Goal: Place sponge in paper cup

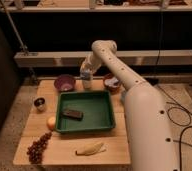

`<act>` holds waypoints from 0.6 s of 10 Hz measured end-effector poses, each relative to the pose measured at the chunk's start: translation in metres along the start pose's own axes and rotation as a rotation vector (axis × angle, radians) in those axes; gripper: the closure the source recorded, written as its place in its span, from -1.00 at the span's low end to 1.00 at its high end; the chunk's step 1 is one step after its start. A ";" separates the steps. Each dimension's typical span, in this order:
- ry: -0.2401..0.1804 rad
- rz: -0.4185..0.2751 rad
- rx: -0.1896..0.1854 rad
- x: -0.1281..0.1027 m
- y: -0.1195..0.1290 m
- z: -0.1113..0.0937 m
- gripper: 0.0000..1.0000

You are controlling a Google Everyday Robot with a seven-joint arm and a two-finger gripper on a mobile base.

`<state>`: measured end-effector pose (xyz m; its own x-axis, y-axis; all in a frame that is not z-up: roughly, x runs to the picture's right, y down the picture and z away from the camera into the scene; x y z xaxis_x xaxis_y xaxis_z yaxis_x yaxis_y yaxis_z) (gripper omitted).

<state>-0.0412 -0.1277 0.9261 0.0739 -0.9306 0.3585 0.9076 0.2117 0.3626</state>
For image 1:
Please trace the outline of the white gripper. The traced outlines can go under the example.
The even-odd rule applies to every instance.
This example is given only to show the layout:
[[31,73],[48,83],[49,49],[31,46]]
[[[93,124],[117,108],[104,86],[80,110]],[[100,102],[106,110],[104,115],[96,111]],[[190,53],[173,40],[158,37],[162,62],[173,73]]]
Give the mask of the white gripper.
[[92,71],[87,63],[83,63],[80,68],[80,78],[82,80],[83,88],[89,90],[92,87]]

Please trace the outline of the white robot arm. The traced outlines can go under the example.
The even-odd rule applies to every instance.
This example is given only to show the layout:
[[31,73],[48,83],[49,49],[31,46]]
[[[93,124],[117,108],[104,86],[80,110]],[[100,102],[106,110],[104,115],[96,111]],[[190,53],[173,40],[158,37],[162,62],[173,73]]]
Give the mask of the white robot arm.
[[95,73],[101,63],[126,90],[124,112],[132,171],[181,171],[161,93],[117,56],[112,40],[97,40],[80,70]]

